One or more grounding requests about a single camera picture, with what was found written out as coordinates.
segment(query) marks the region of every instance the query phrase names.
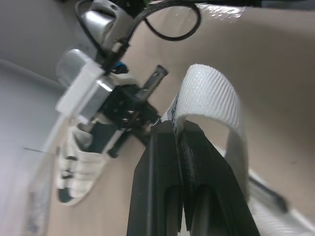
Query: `white surface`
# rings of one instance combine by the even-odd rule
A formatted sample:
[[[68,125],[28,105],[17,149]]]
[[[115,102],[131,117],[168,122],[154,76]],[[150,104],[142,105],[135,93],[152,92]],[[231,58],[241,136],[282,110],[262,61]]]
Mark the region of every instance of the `white surface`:
[[[78,76],[63,94],[56,105],[56,110],[68,118],[79,115],[93,93],[97,79],[104,71],[93,60],[88,61],[81,69]]]

